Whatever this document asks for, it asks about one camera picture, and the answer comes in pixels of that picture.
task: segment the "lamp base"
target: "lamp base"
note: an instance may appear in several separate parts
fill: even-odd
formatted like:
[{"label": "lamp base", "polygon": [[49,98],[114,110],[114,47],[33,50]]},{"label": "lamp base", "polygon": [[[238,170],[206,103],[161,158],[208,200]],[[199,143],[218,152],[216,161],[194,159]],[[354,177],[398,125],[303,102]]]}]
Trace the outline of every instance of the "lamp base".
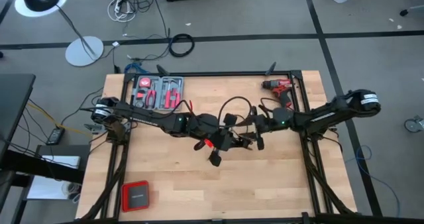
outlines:
[{"label": "lamp base", "polygon": [[83,46],[81,39],[73,41],[66,49],[65,58],[73,66],[87,66],[97,61],[103,54],[103,42],[94,36],[84,36],[85,41],[93,50]]}]

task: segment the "red box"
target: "red box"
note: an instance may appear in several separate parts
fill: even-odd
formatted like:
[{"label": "red box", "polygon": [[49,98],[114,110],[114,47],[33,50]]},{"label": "red box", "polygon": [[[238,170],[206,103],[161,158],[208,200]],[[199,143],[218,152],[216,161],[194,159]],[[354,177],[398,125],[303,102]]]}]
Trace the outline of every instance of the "red box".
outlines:
[{"label": "red box", "polygon": [[146,209],[148,207],[148,182],[140,181],[122,185],[123,212]]}]

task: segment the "blue cable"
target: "blue cable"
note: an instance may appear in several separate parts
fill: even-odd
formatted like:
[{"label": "blue cable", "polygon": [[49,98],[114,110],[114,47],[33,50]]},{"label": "blue cable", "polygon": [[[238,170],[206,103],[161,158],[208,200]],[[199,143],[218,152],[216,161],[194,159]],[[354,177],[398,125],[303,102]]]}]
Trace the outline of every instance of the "blue cable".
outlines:
[{"label": "blue cable", "polygon": [[[359,157],[359,151],[360,151],[360,149],[361,148],[367,148],[368,149],[368,151],[370,152],[370,156],[368,157],[368,158],[360,158]],[[376,178],[376,177],[374,177],[373,175],[371,175],[371,174],[369,174],[367,171],[365,171],[365,169],[360,165],[360,163],[359,163],[359,160],[370,160],[372,158],[372,151],[371,151],[371,148],[369,147],[369,146],[366,146],[366,145],[361,145],[361,147],[359,147],[359,148],[357,148],[356,149],[356,155],[355,155],[355,158],[351,158],[351,159],[348,159],[346,162],[344,162],[344,163],[347,163],[347,162],[350,162],[350,161],[352,161],[352,160],[356,160],[356,163],[358,164],[358,166],[359,166],[359,168],[360,168],[360,170],[362,171],[362,172],[364,172],[366,175],[368,175],[370,178],[372,178],[372,179],[374,179],[375,181],[378,181],[379,183],[381,183],[381,184],[384,184],[386,187],[388,187],[389,189],[390,189],[390,191],[392,191],[392,193],[393,193],[393,196],[395,196],[395,198],[396,198],[396,217],[400,217],[400,201],[399,201],[399,198],[398,198],[398,196],[396,195],[396,193],[395,193],[395,191],[393,190],[393,188],[392,187],[390,187],[390,185],[389,184],[387,184],[386,182],[384,182],[384,181],[382,181],[382,180],[380,180],[380,179],[378,179],[378,178]]]},{"label": "blue cable", "polygon": [[129,70],[131,69],[135,69],[136,73],[138,74],[149,74],[149,71],[146,71],[144,69],[141,68],[141,62],[133,62],[132,64],[128,64],[125,69],[124,69],[124,73],[128,73]]}]

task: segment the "desk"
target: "desk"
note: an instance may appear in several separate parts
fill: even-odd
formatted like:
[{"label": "desk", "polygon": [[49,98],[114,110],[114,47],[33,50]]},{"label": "desk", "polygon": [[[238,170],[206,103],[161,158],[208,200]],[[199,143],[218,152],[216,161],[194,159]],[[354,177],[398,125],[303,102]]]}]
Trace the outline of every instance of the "desk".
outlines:
[{"label": "desk", "polygon": [[[319,72],[303,71],[302,74],[310,107],[323,105],[327,98]],[[103,97],[120,97],[123,78],[124,75],[108,75]],[[284,77],[186,77],[184,99],[192,101],[196,114],[218,115],[222,104],[230,97],[244,96],[253,105],[258,105],[261,97],[272,97],[270,91],[260,88],[260,84],[265,79],[276,78]],[[278,104],[270,101],[266,105],[273,108]],[[225,107],[225,113],[246,116],[247,104],[234,100]],[[150,207],[121,212],[120,221],[299,217],[303,211],[313,215],[299,135],[293,131],[278,131],[262,136],[264,150],[256,150],[254,144],[255,151],[221,152],[223,161],[217,168],[207,160],[210,155],[207,147],[193,150],[196,140],[173,138],[156,127],[139,123],[131,133],[125,183],[147,180]],[[329,132],[325,136],[337,139]],[[93,142],[92,148],[103,141],[102,137]],[[339,146],[321,140],[319,147],[328,184],[346,206],[355,211]],[[90,155],[76,217],[86,214],[102,192],[110,153],[111,145],[104,144]],[[114,197],[112,193],[109,216],[112,216]],[[323,210],[321,195],[319,202]]]}]

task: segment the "yellow cable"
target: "yellow cable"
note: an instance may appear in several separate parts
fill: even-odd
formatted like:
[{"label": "yellow cable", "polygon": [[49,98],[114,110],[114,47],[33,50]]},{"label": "yellow cable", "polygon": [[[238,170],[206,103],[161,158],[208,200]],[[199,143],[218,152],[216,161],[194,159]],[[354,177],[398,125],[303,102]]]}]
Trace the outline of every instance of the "yellow cable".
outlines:
[{"label": "yellow cable", "polygon": [[59,123],[57,123],[49,114],[47,114],[46,112],[44,112],[42,109],[38,108],[37,106],[31,104],[31,103],[27,103],[31,108],[36,109],[37,111],[41,112],[45,117],[47,117],[47,119],[51,120],[57,127],[63,128],[65,130],[69,130],[75,133],[79,133],[79,134],[83,134],[83,135],[87,135],[89,138],[92,138],[92,134],[87,133],[87,132],[83,132],[83,131],[79,131],[77,129],[71,128],[71,127],[66,127],[64,125],[61,125]]}]

